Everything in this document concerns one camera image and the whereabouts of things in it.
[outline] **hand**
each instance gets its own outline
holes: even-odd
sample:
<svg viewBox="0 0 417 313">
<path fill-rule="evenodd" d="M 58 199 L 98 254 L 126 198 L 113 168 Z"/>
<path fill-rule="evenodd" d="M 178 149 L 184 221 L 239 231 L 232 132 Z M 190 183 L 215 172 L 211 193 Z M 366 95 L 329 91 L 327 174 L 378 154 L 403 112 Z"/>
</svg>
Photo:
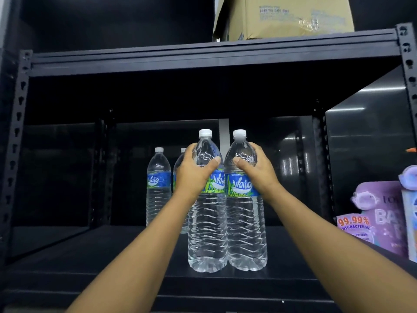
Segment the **hand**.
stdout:
<svg viewBox="0 0 417 313">
<path fill-rule="evenodd" d="M 177 180 L 175 194 L 189 199 L 193 204 L 201 191 L 206 186 L 210 175 L 218 167 L 221 158 L 217 156 L 204 167 L 199 167 L 193 160 L 193 150 L 197 143 L 187 147 L 184 153 L 184 160 L 177 169 Z"/>
<path fill-rule="evenodd" d="M 276 177 L 272 163 L 269 161 L 262 148 L 255 143 L 249 142 L 255 149 L 258 162 L 252 166 L 246 160 L 234 157 L 233 163 L 243 170 L 250 178 L 253 186 L 262 195 L 263 199 L 270 202 L 274 192 L 281 187 Z"/>
</svg>

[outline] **cardboard box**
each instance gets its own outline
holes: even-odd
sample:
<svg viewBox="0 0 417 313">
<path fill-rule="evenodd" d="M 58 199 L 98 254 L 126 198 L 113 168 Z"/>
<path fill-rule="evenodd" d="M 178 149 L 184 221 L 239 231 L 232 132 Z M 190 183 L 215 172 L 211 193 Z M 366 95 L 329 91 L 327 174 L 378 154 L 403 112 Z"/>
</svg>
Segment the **cardboard box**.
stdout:
<svg viewBox="0 0 417 313">
<path fill-rule="evenodd" d="M 222 41 L 354 32 L 349 0 L 219 0 Z"/>
</svg>

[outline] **forearm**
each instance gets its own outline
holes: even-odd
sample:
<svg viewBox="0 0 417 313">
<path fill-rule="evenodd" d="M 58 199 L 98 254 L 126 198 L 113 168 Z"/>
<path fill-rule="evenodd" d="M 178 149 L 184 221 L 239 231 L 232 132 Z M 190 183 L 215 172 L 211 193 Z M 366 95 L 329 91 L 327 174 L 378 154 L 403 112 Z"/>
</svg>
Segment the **forearm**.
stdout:
<svg viewBox="0 0 417 313">
<path fill-rule="evenodd" d="M 322 219 L 281 185 L 271 205 L 332 299 L 346 312 L 412 312 L 417 280 Z"/>
<path fill-rule="evenodd" d="M 68 312 L 148 312 L 158 293 L 191 198 L 174 194 L 158 216 L 83 291 Z"/>
</svg>

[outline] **bottle label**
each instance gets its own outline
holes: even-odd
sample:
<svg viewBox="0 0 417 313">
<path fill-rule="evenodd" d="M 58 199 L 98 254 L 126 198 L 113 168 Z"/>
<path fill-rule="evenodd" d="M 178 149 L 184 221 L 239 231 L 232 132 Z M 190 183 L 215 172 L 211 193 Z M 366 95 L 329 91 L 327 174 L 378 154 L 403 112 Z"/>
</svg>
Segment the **bottle label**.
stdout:
<svg viewBox="0 0 417 313">
<path fill-rule="evenodd" d="M 225 191 L 224 170 L 216 169 L 207 180 L 206 187 L 202 193 L 224 193 Z"/>
<path fill-rule="evenodd" d="M 242 172 L 227 174 L 227 196 L 258 196 L 259 192 L 253 187 L 249 177 Z"/>
<path fill-rule="evenodd" d="M 148 174 L 147 188 L 163 188 L 171 186 L 170 171 L 156 171 Z"/>
<path fill-rule="evenodd" d="M 174 193 L 175 186 L 177 185 L 177 173 L 174 172 L 172 175 L 173 175 L 173 178 L 172 178 L 172 193 Z"/>
</svg>

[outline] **water bottle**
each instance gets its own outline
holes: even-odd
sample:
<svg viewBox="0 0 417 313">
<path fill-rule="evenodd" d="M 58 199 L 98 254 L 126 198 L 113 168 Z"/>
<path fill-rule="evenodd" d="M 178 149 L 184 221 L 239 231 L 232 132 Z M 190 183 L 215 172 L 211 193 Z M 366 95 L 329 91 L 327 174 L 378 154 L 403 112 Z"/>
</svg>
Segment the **water bottle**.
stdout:
<svg viewBox="0 0 417 313">
<path fill-rule="evenodd" d="M 200 141 L 193 151 L 201 167 L 221 156 L 211 141 L 211 130 L 199 131 Z M 188 263 L 201 273 L 214 273 L 227 264 L 226 193 L 223 159 L 207 180 L 188 214 Z"/>
<path fill-rule="evenodd" d="M 173 183 L 172 183 L 172 193 L 174 193 L 175 186 L 176 186 L 176 183 L 177 183 L 177 169 L 178 169 L 178 167 L 180 167 L 182 161 L 184 160 L 184 153 L 185 153 L 186 149 L 187 148 L 181 148 L 181 155 L 180 155 L 180 157 L 178 157 L 178 159 L 177 159 L 177 161 L 175 162 L 175 165 L 174 165 L 174 171 L 173 171 L 174 177 L 173 177 Z M 184 221 L 183 227 L 181 229 L 181 234 L 185 234 L 187 232 L 188 232 L 188 215 L 185 217 L 185 221 Z"/>
<path fill-rule="evenodd" d="M 164 156 L 164 148 L 156 147 L 147 170 L 146 226 L 171 198 L 171 166 Z"/>
<path fill-rule="evenodd" d="M 224 164 L 228 260 L 237 269 L 257 271 L 268 260 L 263 200 L 248 176 L 233 163 L 234 157 L 240 157 L 255 166 L 256 153 L 246 141 L 245 130 L 234 131 L 233 138 Z"/>
</svg>

